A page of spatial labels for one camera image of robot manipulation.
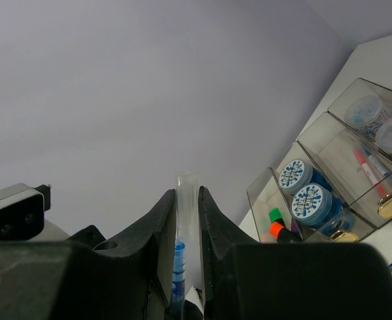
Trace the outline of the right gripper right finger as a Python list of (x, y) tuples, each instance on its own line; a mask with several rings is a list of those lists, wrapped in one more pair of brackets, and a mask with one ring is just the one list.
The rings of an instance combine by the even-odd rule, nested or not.
[(392, 275), (363, 243), (259, 243), (198, 196), (206, 319), (392, 319)]

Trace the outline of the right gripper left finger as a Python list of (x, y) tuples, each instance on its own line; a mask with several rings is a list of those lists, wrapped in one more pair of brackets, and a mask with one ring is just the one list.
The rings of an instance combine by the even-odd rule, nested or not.
[(175, 191), (95, 246), (1, 241), (0, 319), (163, 319), (171, 304)]

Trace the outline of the blue pen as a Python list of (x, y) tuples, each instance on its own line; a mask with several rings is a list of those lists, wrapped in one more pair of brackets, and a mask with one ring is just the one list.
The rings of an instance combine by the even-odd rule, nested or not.
[(198, 194), (200, 175), (182, 172), (176, 175), (176, 234), (171, 291), (171, 316), (184, 318), (186, 248), (199, 240)]

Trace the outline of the orange cap black highlighter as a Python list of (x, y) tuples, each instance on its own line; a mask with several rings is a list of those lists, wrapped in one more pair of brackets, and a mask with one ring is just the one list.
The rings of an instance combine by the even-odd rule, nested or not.
[(301, 238), (296, 234), (290, 232), (286, 227), (278, 222), (273, 222), (269, 229), (270, 234), (277, 240), (278, 243), (299, 243)]

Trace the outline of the green cap black highlighter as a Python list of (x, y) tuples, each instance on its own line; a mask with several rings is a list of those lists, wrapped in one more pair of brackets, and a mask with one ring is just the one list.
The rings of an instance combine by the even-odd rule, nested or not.
[(269, 211), (269, 220), (271, 223), (278, 222), (284, 224), (281, 211), (278, 207), (274, 207)]

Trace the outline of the blue white tape roll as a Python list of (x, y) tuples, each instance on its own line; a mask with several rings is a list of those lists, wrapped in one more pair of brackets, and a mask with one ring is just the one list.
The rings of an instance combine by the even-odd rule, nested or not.
[(310, 183), (296, 192), (291, 202), (291, 215), (326, 236), (332, 236), (338, 230), (352, 230), (355, 221), (344, 210), (340, 198), (316, 183)]
[(316, 183), (328, 191), (332, 186), (322, 172), (302, 159), (288, 162), (279, 172), (279, 188), (286, 195), (294, 195), (298, 190), (310, 183)]

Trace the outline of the pink white pen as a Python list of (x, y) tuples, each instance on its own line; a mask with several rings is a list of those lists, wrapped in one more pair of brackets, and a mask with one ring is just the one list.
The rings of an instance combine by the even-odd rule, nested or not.
[(391, 173), (388, 170), (388, 168), (386, 168), (386, 166), (384, 166), (384, 164), (382, 164), (382, 162), (380, 162), (380, 160), (374, 154), (372, 154), (372, 152), (370, 152), (370, 150), (366, 145), (362, 144), (361, 147), (363, 152), (366, 154), (370, 164), (374, 166), (374, 168), (378, 171), (380, 176), (389, 177)]
[(377, 178), (377, 176), (374, 174), (372, 168), (369, 166), (369, 164), (366, 162), (365, 158), (363, 157), (362, 153), (358, 149), (354, 149), (353, 153), (358, 160), (360, 166), (362, 167), (362, 170), (365, 172), (366, 176), (370, 180), (372, 186), (376, 188), (378, 194), (381, 197), (385, 197), (387, 195), (386, 191), (384, 188), (380, 185), (380, 182)]

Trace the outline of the clear jar blue pins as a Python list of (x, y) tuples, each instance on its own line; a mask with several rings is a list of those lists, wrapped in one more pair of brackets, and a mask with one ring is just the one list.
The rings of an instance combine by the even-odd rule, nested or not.
[(345, 112), (345, 122), (365, 134), (375, 135), (392, 114), (384, 102), (374, 95), (362, 97)]

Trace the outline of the purple cap black highlighter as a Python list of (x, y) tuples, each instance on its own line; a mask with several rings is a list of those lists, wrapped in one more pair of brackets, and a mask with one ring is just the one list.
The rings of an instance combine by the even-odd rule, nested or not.
[(298, 223), (294, 218), (291, 219), (291, 232), (298, 237), (301, 236)]

